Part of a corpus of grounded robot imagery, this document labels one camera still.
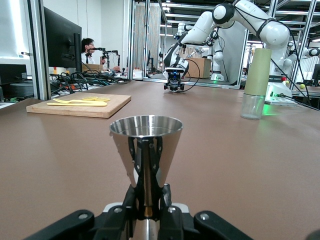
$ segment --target person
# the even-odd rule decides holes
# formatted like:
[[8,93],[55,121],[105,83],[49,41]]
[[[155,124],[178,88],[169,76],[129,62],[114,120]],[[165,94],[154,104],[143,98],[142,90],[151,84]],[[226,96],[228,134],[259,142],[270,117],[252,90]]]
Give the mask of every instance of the person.
[[[92,54],[95,52],[94,40],[92,38],[84,38],[81,41],[81,61],[84,64],[96,64],[95,60],[92,57]],[[100,64],[103,65],[106,63],[105,59],[100,57]],[[114,71],[120,71],[119,66],[113,68]]]
[[247,75],[247,68],[246,67],[242,68],[242,75]]

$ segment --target green light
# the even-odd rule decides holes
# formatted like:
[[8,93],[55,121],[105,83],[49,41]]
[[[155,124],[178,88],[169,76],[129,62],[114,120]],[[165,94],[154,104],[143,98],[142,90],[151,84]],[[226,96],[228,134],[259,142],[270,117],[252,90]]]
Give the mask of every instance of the green light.
[[278,115],[278,114],[276,114],[275,112],[273,112],[273,110],[271,109],[271,105],[265,104],[265,105],[263,106],[262,115],[263,115],[263,116],[276,116],[276,115]]

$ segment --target computer monitor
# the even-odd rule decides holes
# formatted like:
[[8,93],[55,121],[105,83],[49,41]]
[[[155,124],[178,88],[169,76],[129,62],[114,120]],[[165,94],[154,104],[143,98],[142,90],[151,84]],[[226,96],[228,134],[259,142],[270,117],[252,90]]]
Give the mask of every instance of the computer monitor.
[[82,71],[82,28],[44,7],[46,45],[49,67],[76,68]]
[[314,65],[313,74],[312,74],[313,83],[312,86],[319,87],[320,81],[320,64]]
[[146,63],[146,67],[150,70],[150,71],[154,71],[155,68],[154,68],[154,58],[151,57],[151,52],[149,50],[149,53],[148,53],[148,60],[147,60],[147,63]]

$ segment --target brown table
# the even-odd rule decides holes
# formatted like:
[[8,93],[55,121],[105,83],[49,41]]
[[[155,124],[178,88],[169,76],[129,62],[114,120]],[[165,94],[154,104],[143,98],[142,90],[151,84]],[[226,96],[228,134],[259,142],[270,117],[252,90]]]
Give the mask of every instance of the brown table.
[[177,94],[134,81],[91,92],[132,100],[110,119],[27,113],[35,99],[0,109],[2,240],[121,202],[129,179],[109,125],[135,115],[183,122],[167,182],[191,214],[213,211],[256,240],[303,240],[320,229],[319,112],[266,105],[261,120],[244,119],[234,89]]
[[[296,96],[296,97],[304,97],[307,95],[307,90],[301,89],[300,86],[298,84],[296,84],[297,87],[294,87],[292,90],[292,96]],[[318,86],[306,86],[308,89],[308,93],[309,96],[311,98],[320,98],[320,87]]]

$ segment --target screw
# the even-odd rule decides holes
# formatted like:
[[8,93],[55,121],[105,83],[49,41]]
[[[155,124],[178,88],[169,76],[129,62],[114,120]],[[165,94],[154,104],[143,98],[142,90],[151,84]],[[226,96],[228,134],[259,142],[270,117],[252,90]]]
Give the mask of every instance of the screw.
[[113,210],[116,214],[121,213],[122,212],[122,208],[117,207]]
[[206,214],[206,213],[201,213],[201,214],[200,214],[200,218],[201,218],[202,220],[208,220],[208,219],[209,219],[209,215]]
[[168,208],[168,212],[169,213],[173,213],[173,212],[175,212],[176,211],[176,208],[175,207],[173,207],[173,206],[170,206],[169,208]]
[[86,219],[87,217],[88,217],[88,214],[82,213],[78,216],[78,219],[82,220],[82,219]]

